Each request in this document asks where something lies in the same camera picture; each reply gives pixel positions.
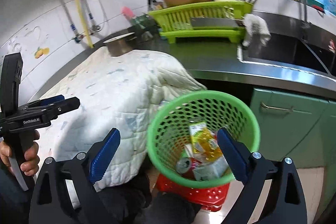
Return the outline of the pink brush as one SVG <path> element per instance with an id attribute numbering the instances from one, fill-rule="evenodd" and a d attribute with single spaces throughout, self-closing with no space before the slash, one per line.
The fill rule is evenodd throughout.
<path id="1" fill-rule="evenodd" d="M 123 7 L 121 12 L 123 16 L 126 17 L 127 20 L 131 20 L 135 18 L 133 11 L 128 7 Z"/>

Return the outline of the steel cleaver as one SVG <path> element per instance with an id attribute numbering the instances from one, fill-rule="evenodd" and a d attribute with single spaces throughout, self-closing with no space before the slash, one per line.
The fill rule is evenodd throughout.
<path id="1" fill-rule="evenodd" d="M 230 18 L 190 18 L 190 24 L 193 29 L 230 29 L 244 27 L 244 23 L 240 19 Z"/>

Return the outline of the yellow snack wrapper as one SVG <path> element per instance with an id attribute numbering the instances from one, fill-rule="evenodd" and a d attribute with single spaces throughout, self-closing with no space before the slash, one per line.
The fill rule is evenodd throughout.
<path id="1" fill-rule="evenodd" d="M 213 162 L 223 155 L 217 140 L 208 128 L 197 131 L 191 137 L 191 141 L 194 158 L 203 163 Z"/>

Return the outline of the green dish rack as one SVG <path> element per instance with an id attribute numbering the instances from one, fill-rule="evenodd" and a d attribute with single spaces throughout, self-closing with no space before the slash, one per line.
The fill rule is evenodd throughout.
<path id="1" fill-rule="evenodd" d="M 177 38 L 225 38 L 240 43 L 245 36 L 244 16 L 253 5 L 244 1 L 212 1 L 150 11 L 170 44 Z"/>

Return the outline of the green mesh waste basket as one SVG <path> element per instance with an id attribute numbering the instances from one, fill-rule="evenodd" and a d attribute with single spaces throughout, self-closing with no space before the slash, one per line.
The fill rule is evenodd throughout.
<path id="1" fill-rule="evenodd" d="M 223 92 L 203 90 L 165 104 L 147 131 L 151 162 L 165 177 L 189 188 L 212 188 L 234 179 L 218 146 L 225 128 L 249 151 L 258 151 L 260 128 L 252 110 Z"/>

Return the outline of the green utensil jar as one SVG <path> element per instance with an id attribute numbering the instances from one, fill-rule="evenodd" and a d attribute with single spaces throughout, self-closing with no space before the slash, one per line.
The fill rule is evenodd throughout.
<path id="1" fill-rule="evenodd" d="M 134 25 L 135 33 L 141 36 L 143 40 L 152 40 L 157 33 L 157 22 L 148 14 L 134 16 L 131 22 Z"/>

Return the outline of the red cola can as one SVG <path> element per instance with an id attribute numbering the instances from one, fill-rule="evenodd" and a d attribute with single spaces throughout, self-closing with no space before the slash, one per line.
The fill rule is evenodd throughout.
<path id="1" fill-rule="evenodd" d="M 194 159 L 192 157 L 182 157 L 180 158 L 176 165 L 175 170 L 182 177 L 195 180 L 195 176 L 193 170 L 199 166 L 201 166 L 202 162 Z"/>

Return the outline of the green cabinet door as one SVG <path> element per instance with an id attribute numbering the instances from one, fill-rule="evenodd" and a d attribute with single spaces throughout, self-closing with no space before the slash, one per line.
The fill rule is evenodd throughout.
<path id="1" fill-rule="evenodd" d="M 254 88 L 250 108 L 259 123 L 259 152 L 280 161 L 307 136 L 329 102 L 318 98 Z"/>

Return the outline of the white quilted cloth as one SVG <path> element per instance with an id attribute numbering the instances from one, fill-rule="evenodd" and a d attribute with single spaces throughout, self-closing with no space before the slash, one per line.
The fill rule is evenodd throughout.
<path id="1" fill-rule="evenodd" d="M 72 159 L 116 128 L 121 143 L 94 188 L 101 191 L 125 184 L 138 174 L 145 159 L 147 127 L 158 109 L 203 89 L 166 53 L 133 50 L 113 57 L 101 47 L 45 93 L 45 98 L 77 97 L 80 106 L 39 130 L 38 155 L 41 160 Z"/>

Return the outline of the white dish rag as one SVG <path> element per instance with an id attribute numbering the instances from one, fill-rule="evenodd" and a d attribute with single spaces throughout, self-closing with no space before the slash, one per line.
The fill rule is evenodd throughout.
<path id="1" fill-rule="evenodd" d="M 242 45 L 244 47 L 249 47 L 254 36 L 257 36 L 260 39 L 263 46 L 267 45 L 271 38 L 271 34 L 268 25 L 263 18 L 254 14 L 245 14 L 243 24 L 245 27 L 245 37 Z"/>

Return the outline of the metal pot with plate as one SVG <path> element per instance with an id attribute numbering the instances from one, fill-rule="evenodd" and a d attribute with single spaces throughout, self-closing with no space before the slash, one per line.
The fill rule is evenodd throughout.
<path id="1" fill-rule="evenodd" d="M 103 42 L 112 57 L 118 57 L 134 50 L 136 45 L 136 36 L 134 32 L 115 36 Z"/>

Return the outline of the steel sink basin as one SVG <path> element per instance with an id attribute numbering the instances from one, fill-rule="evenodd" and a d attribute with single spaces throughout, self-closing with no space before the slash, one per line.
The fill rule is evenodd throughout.
<path id="1" fill-rule="evenodd" d="M 244 61 L 286 67 L 335 76 L 335 35 L 311 23 L 288 16 L 253 11 L 263 18 L 271 34 L 263 45 L 257 35 L 242 49 Z"/>

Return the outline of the white milk carton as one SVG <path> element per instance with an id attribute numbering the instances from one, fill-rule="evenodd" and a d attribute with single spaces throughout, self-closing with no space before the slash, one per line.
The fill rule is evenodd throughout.
<path id="1" fill-rule="evenodd" d="M 228 163 L 225 157 L 221 156 L 211 163 L 195 167 L 193 169 L 193 174 L 197 181 L 209 181 L 223 176 L 227 168 Z"/>

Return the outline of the red plastic stool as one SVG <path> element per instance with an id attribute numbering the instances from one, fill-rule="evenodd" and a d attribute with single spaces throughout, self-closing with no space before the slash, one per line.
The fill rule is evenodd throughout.
<path id="1" fill-rule="evenodd" d="M 216 212 L 222 208 L 226 200 L 230 183 L 214 188 L 195 189 L 178 185 L 160 174 L 155 186 L 160 192 L 179 195 L 188 202 L 201 205 L 204 210 Z"/>

